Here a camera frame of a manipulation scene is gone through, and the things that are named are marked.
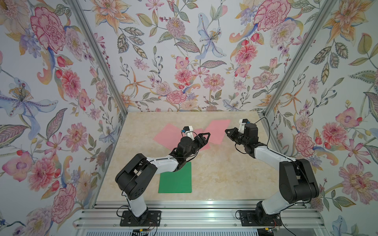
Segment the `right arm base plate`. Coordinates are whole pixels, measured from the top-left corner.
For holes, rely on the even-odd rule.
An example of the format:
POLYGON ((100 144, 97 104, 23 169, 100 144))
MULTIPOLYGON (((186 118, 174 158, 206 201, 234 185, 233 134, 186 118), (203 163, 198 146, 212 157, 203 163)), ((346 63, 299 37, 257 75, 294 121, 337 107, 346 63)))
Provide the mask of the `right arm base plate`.
POLYGON ((239 210, 236 214, 243 227, 278 227, 282 226, 281 217, 278 214, 266 215, 256 210, 239 210))

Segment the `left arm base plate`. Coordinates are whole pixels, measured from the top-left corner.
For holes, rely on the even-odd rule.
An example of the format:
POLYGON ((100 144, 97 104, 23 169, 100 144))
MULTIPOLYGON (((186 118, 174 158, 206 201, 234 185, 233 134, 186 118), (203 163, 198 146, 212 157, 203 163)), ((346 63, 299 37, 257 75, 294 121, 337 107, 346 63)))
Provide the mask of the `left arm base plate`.
POLYGON ((120 226, 121 227, 159 227, 161 221, 161 211, 147 210, 140 217, 136 217, 130 210, 125 210, 122 213, 120 226))

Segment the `pink paper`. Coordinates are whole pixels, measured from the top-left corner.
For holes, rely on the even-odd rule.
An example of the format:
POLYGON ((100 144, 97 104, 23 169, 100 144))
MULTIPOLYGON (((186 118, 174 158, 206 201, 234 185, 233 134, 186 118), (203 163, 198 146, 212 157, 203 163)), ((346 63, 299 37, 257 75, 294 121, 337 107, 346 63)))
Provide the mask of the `pink paper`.
POLYGON ((153 140, 163 147, 173 150, 177 148, 182 138, 182 130, 172 124, 167 124, 153 140))
POLYGON ((210 149, 209 141, 211 137, 211 133, 206 132, 202 129, 195 130, 194 132, 194 150, 207 150, 210 149))
POLYGON ((220 145, 225 136, 225 130, 228 129, 231 120, 213 120, 206 127, 205 133, 210 133, 209 142, 220 145))

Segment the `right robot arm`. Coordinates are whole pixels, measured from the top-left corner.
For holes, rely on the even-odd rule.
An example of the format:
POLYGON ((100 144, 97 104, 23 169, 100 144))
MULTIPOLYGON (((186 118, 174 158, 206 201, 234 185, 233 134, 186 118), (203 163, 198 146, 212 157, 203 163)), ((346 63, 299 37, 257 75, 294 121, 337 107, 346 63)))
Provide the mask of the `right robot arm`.
POLYGON ((262 224, 278 220, 280 213, 298 202, 310 203, 320 195, 311 164, 306 159, 295 159, 269 149, 259 141, 258 127, 243 119, 239 128, 226 129, 227 137, 236 145, 243 146, 245 154, 268 164, 279 172, 279 191, 270 198, 260 201, 254 213, 247 213, 262 224))

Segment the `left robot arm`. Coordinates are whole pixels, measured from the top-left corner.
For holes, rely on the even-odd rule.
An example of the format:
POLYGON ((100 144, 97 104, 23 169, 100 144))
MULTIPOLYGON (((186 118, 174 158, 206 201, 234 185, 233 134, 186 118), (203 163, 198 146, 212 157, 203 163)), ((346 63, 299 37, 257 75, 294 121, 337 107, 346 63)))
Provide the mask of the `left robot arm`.
POLYGON ((117 174, 115 182, 121 190, 121 195, 126 197, 132 217, 140 220, 147 215, 148 207, 143 193, 152 178, 157 174, 181 170, 208 144, 210 137, 210 133, 197 134, 186 131, 178 145, 167 156, 151 158, 138 153, 129 161, 117 174))

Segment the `green paper hidden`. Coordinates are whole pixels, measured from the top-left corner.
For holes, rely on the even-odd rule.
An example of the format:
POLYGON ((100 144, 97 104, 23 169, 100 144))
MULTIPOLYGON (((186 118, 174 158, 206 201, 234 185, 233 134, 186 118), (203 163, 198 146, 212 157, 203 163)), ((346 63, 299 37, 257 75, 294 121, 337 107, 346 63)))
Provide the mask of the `green paper hidden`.
POLYGON ((160 174, 158 193, 192 193, 192 164, 177 172, 160 174))

